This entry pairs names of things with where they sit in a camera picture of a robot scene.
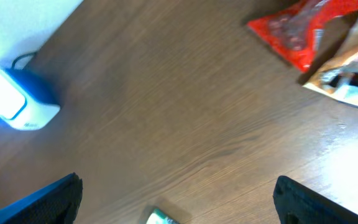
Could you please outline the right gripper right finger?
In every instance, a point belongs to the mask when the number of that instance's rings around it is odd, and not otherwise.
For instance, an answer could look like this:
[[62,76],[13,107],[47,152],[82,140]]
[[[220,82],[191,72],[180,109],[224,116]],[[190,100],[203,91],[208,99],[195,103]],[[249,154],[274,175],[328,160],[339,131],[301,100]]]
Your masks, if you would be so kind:
[[284,224],[358,223],[358,214],[284,175],[276,181],[273,202]]

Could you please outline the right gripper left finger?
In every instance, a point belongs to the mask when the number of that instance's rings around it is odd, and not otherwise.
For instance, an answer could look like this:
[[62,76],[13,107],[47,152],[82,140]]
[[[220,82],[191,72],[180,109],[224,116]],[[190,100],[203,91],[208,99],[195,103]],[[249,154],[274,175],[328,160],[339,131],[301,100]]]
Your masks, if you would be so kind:
[[0,210],[0,224],[72,224],[83,196],[83,181],[75,173]]

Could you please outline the green tissue pack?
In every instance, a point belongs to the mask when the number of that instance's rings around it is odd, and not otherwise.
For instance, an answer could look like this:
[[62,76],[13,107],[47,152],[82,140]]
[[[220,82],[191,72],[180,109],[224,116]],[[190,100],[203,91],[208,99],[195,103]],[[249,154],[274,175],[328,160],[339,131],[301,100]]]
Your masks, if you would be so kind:
[[180,224],[178,221],[164,213],[159,208],[155,208],[149,215],[146,224]]

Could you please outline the yellow wet wipes pack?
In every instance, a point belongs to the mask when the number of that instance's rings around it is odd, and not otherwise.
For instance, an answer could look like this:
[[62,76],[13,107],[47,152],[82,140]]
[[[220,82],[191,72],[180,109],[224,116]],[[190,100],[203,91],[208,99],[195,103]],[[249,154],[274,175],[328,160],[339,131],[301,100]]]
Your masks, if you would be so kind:
[[303,87],[358,107],[358,20],[335,56],[323,64]]

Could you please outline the red snack bag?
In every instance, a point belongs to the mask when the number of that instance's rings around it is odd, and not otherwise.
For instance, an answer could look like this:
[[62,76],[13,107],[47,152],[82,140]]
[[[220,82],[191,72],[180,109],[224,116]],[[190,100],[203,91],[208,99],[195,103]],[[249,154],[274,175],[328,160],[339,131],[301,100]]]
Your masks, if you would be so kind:
[[324,25],[358,11],[358,0],[302,0],[269,16],[247,23],[274,52],[301,72],[310,69]]

